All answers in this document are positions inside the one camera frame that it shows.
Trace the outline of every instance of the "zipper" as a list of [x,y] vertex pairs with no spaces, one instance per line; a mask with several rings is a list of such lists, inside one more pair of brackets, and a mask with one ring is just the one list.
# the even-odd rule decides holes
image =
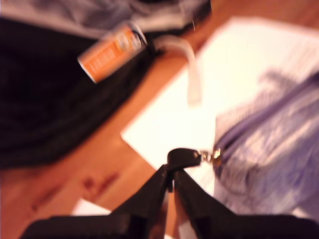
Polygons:
[[307,92],[316,89],[319,86],[319,72],[308,77],[301,84],[296,86],[287,95],[275,103],[270,104],[266,108],[248,116],[231,127],[219,140],[215,143],[212,162],[215,175],[220,177],[223,166],[228,159],[233,155],[241,143],[252,135],[255,130],[266,120],[271,118],[275,113],[283,107],[291,104],[294,100],[302,97]]

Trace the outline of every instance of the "zipper pull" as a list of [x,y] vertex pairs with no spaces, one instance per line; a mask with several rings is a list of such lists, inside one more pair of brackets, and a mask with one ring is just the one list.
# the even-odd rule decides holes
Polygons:
[[213,167],[219,167],[221,165],[221,149],[214,149],[213,150]]

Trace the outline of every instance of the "black fabric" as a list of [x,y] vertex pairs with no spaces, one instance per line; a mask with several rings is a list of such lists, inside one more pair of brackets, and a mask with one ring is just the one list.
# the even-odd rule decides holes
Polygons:
[[149,45],[94,84],[77,57],[95,40],[0,19],[0,168],[53,162],[133,92],[155,57]]

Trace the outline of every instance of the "white paper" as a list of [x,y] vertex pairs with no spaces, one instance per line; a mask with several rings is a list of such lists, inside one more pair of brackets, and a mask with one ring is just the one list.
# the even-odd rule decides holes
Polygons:
[[[129,123],[121,136],[155,169],[165,164],[168,152],[177,147],[211,151],[217,114],[253,99],[261,89],[259,79],[270,69],[303,80],[318,67],[317,60],[311,62],[310,55],[319,55],[317,46],[318,33],[311,29],[260,18],[231,19],[197,55],[202,105],[197,108],[187,105],[185,67]],[[210,165],[203,164],[187,172],[213,195]]]
[[[108,215],[111,211],[102,208],[94,203],[80,199],[72,210],[73,216],[102,216]],[[164,239],[172,239],[170,236],[165,235]]]

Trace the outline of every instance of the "dark stain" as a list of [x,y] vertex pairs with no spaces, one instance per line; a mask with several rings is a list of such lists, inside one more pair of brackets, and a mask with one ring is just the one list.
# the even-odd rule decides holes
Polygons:
[[93,178],[87,178],[83,181],[84,187],[90,191],[91,197],[90,201],[94,202],[97,198],[99,198],[111,185],[118,179],[118,174],[113,174],[110,177],[107,177],[101,183],[96,183]]
[[31,205],[32,210],[36,212],[40,207],[48,204],[54,198],[54,196],[62,190],[62,188],[63,184],[61,183],[49,189],[47,192],[41,195],[39,199],[35,200],[35,202]]

